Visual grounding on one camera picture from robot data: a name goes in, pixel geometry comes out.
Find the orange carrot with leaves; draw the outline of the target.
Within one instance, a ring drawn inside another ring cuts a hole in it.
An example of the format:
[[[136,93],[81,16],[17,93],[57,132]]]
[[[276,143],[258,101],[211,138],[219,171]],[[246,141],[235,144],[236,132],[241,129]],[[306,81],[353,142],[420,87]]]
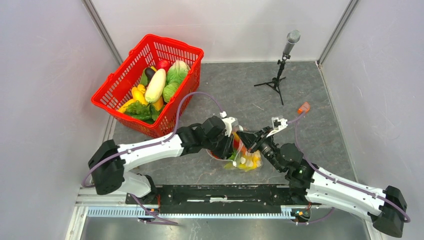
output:
[[[243,143],[240,141],[239,136],[234,132],[234,141],[233,141],[233,153],[229,158],[228,163],[224,166],[226,169],[245,169],[247,159],[245,157],[246,148]]]

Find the clear polka dot zip bag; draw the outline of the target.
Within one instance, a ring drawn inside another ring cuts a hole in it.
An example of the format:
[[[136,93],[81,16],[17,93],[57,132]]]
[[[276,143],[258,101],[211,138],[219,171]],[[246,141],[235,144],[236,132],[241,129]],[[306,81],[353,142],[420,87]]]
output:
[[[240,137],[237,135],[236,131],[243,131],[245,128],[243,128],[241,125],[237,125],[232,130],[232,135],[234,136],[233,139],[233,152],[232,155],[228,159],[221,159],[218,158],[216,155],[212,154],[210,150],[207,150],[206,152],[208,155],[217,160],[225,162],[225,165],[223,166],[226,170],[236,170],[239,169],[241,171],[252,171],[256,169],[260,169],[263,165],[263,161],[261,159],[261,154],[257,150],[254,153],[250,153],[247,151],[247,148],[240,140]]]

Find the yellow banana bunch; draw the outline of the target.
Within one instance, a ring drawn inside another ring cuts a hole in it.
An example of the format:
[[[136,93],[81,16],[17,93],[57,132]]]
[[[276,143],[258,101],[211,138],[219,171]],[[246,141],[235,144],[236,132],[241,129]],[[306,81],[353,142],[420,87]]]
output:
[[[254,153],[249,153],[249,152],[245,151],[245,158],[247,160],[246,168],[241,169],[245,172],[252,171],[252,170],[255,170],[255,169],[259,169],[263,165],[263,161],[262,161],[261,154],[260,154],[259,151],[256,151]]]

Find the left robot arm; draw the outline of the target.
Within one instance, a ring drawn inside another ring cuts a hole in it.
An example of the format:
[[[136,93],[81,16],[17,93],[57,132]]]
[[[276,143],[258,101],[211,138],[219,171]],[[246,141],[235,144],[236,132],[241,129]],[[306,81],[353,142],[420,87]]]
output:
[[[232,130],[237,125],[238,120],[234,117],[213,116],[204,123],[183,126],[176,132],[147,141],[117,145],[114,140],[107,140],[88,162],[95,191],[98,195],[126,192],[151,204],[157,198],[153,181],[147,175],[133,173],[132,169],[201,150],[227,159],[233,152]]]

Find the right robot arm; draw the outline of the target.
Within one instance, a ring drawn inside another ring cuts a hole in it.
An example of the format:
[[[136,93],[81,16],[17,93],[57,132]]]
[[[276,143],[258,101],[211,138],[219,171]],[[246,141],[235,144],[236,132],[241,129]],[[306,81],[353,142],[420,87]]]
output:
[[[343,210],[370,222],[383,234],[402,237],[409,219],[400,189],[392,185],[371,187],[340,177],[308,162],[294,143],[276,144],[270,133],[270,127],[236,132],[249,152],[260,152],[279,173],[285,174],[293,203],[310,202]]]

